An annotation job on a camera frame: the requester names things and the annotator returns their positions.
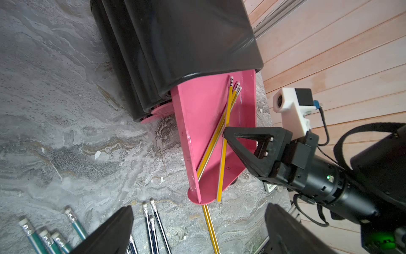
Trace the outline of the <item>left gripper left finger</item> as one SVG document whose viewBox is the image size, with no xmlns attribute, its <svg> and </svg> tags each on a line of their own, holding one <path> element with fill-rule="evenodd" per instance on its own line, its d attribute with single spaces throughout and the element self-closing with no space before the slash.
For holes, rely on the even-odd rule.
<svg viewBox="0 0 406 254">
<path fill-rule="evenodd" d="M 130 205 L 116 211 L 75 247 L 72 254 L 125 254 L 130 242 L 134 216 Z"/>
</svg>

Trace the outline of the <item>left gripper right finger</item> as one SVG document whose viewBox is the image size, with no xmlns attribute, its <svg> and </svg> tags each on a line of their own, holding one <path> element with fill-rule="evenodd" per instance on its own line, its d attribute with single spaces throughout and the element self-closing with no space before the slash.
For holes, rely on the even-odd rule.
<svg viewBox="0 0 406 254">
<path fill-rule="evenodd" d="M 333 254 L 334 251 L 281 206 L 268 204 L 265 223 L 272 254 Z"/>
</svg>

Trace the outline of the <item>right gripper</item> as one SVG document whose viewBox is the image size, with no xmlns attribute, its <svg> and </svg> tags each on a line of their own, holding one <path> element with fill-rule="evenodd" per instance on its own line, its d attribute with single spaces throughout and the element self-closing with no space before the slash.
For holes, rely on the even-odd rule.
<svg viewBox="0 0 406 254">
<path fill-rule="evenodd" d="M 291 142 L 281 127 L 227 127 L 223 137 L 243 165 L 261 181 L 285 186 L 316 203 L 334 203 L 345 193 L 346 177 L 315 155 L 319 137 L 308 131 Z"/>
</svg>

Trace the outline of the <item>black drawer cabinet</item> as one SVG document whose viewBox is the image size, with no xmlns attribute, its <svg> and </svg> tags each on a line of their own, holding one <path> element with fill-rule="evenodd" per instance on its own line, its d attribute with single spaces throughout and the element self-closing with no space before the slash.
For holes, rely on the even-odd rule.
<svg viewBox="0 0 406 254">
<path fill-rule="evenodd" d="M 132 119 L 171 101 L 190 79 L 260 71 L 263 60 L 242 1 L 90 1 Z"/>
</svg>

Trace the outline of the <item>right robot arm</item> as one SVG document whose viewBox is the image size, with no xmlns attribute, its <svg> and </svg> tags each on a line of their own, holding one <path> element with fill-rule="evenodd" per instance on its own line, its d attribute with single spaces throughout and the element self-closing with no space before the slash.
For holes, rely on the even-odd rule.
<svg viewBox="0 0 406 254">
<path fill-rule="evenodd" d="M 346 136 L 385 132 L 387 136 L 350 161 L 343 155 Z M 319 137 L 308 131 L 293 139 L 284 128 L 227 127 L 224 138 L 248 171 L 260 181 L 283 186 L 295 199 L 316 204 L 334 220 L 361 227 L 362 247 L 371 254 L 406 251 L 406 125 L 381 122 L 356 127 L 334 147 L 335 159 L 316 155 Z"/>
</svg>

